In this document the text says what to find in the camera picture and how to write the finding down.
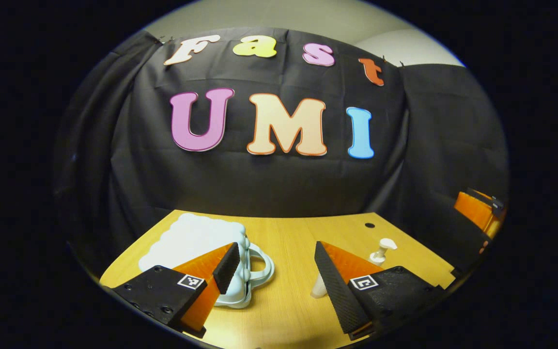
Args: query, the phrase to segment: orange object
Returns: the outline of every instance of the orange object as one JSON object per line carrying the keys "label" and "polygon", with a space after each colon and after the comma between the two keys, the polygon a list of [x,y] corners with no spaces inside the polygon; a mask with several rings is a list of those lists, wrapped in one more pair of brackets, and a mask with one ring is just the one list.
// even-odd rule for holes
{"label": "orange object", "polygon": [[[487,199],[492,199],[491,196],[487,196],[481,192],[476,191],[476,193],[483,197],[487,197]],[[465,192],[460,192],[458,194],[458,199],[453,207],[476,224],[490,238],[494,238],[496,232],[498,232],[503,219],[505,219],[505,212],[507,212],[507,210],[504,210],[501,217],[498,218],[492,214],[492,207],[487,203]]]}
{"label": "orange object", "polygon": [[383,268],[356,256],[356,254],[351,254],[339,247],[330,245],[330,243],[326,243],[324,241],[320,241],[320,243],[324,247],[324,250],[326,250],[330,260],[333,261],[333,264],[341,275],[343,282],[346,284],[350,282],[350,279],[374,274],[375,272],[384,270]]}
{"label": "orange object", "polygon": [[350,332],[350,334],[352,334],[353,336],[358,335],[360,332],[365,331],[367,329],[369,329],[372,326],[372,321],[365,323],[365,325],[359,327],[358,329]]}
{"label": "orange object", "polygon": [[208,315],[210,315],[220,295],[219,287],[217,287],[217,283],[215,283],[214,276],[211,275],[210,278],[206,279],[206,282],[208,286],[204,288],[199,297],[197,297],[197,300],[195,300],[182,318],[180,318],[181,323],[195,331],[202,330]]}
{"label": "orange object", "polygon": [[206,280],[208,285],[197,297],[197,300],[191,305],[190,308],[184,313],[180,322],[184,325],[194,329],[195,331],[201,331],[206,319],[210,315],[215,302],[219,298],[221,292],[219,292],[219,287],[215,282],[215,277],[213,272],[217,269],[217,265],[223,260],[226,252],[230,249],[232,243],[219,247],[216,250],[212,250],[207,254],[202,254],[197,258],[179,265],[173,270],[183,272],[184,274],[189,274],[192,276],[197,276],[198,278],[203,278]]}
{"label": "orange object", "polygon": [[210,284],[208,280],[210,280],[212,273],[215,269],[217,269],[217,265],[219,265],[231,246],[232,244],[228,243],[228,245],[219,247],[207,254],[202,254],[201,256],[193,258],[184,264],[178,265],[173,268],[173,270],[206,279],[206,282]]}
{"label": "orange object", "polygon": [[381,73],[382,70],[379,66],[376,66],[374,61],[370,60],[369,58],[359,58],[358,60],[363,64],[363,69],[365,69],[365,76],[367,77],[370,82],[374,85],[384,86],[385,82],[378,77],[378,73]]}

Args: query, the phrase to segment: white peg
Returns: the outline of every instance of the white peg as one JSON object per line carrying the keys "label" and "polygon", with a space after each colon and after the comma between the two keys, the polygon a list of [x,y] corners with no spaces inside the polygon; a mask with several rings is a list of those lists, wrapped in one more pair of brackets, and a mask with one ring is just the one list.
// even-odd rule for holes
{"label": "white peg", "polygon": [[385,260],[387,259],[385,257],[385,252],[387,252],[387,250],[390,248],[392,250],[396,250],[397,249],[397,245],[395,244],[395,242],[389,238],[384,238],[381,239],[380,242],[378,243],[378,251],[370,254],[370,262],[374,263],[375,265],[378,265],[379,267],[385,262]]}
{"label": "white peg", "polygon": [[316,280],[316,284],[314,285],[314,289],[311,290],[311,296],[313,298],[322,298],[326,294],[326,286],[324,285],[324,281],[322,280],[322,276],[318,273],[318,278]]}

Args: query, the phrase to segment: letter m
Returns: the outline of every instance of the letter m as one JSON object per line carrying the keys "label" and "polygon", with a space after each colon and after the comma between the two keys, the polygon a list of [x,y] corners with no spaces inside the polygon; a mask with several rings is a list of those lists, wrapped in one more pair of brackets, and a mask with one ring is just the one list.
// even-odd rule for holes
{"label": "letter m", "polygon": [[301,133],[301,142],[296,151],[302,155],[321,156],[326,154],[322,135],[322,113],[324,102],[306,98],[290,116],[276,95],[256,93],[249,100],[255,104],[255,133],[253,141],[247,145],[248,152],[255,155],[268,155],[275,152],[276,146],[270,141],[271,130],[284,153],[292,149],[296,137]]}

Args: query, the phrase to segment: letter i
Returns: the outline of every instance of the letter i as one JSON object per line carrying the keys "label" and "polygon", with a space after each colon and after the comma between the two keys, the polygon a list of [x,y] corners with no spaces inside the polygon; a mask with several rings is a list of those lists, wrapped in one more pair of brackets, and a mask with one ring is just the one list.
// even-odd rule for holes
{"label": "letter i", "polygon": [[348,154],[356,159],[370,159],[374,150],[370,146],[370,119],[372,113],[365,109],[349,107],[346,113],[352,118],[352,146]]}

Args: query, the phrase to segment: pink letter u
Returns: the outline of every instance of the pink letter u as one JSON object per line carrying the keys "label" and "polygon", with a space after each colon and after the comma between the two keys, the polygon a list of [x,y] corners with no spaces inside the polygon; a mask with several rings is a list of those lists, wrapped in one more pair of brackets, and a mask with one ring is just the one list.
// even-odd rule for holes
{"label": "pink letter u", "polygon": [[211,89],[206,93],[210,99],[210,122],[208,131],[203,135],[191,132],[191,106],[197,101],[197,93],[185,92],[171,97],[171,135],[173,141],[182,149],[190,152],[205,152],[221,143],[225,132],[225,114],[228,99],[234,95],[230,88]]}

